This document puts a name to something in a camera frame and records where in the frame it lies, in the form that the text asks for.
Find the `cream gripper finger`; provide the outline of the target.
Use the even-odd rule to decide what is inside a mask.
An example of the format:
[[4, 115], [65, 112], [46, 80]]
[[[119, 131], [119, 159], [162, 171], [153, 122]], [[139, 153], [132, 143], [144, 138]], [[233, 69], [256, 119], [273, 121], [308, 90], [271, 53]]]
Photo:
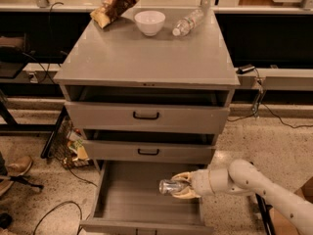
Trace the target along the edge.
[[172, 180], [190, 182], [192, 180], [192, 175], [189, 171], [185, 171], [174, 175]]
[[173, 193], [172, 196], [178, 199], [194, 199], [200, 197], [199, 194], [197, 194], [193, 189], [190, 188], [186, 188], [177, 193]]

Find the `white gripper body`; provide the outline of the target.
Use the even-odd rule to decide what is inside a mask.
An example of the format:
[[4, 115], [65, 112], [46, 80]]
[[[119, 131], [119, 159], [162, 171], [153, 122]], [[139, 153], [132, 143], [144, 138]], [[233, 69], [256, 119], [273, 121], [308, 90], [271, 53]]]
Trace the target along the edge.
[[209, 171], [207, 169], [192, 171], [191, 187], [197, 196], [212, 196], [214, 192], [210, 185]]

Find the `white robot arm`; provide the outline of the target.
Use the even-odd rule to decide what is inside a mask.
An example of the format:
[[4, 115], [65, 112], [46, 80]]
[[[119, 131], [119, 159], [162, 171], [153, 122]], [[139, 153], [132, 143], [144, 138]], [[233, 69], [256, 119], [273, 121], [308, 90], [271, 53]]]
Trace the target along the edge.
[[213, 196], [217, 193], [257, 194], [288, 219], [303, 235], [313, 235], [313, 205], [293, 192], [274, 183], [253, 164], [234, 160], [227, 168], [198, 169], [181, 172], [172, 180], [184, 188], [173, 193], [180, 199]]

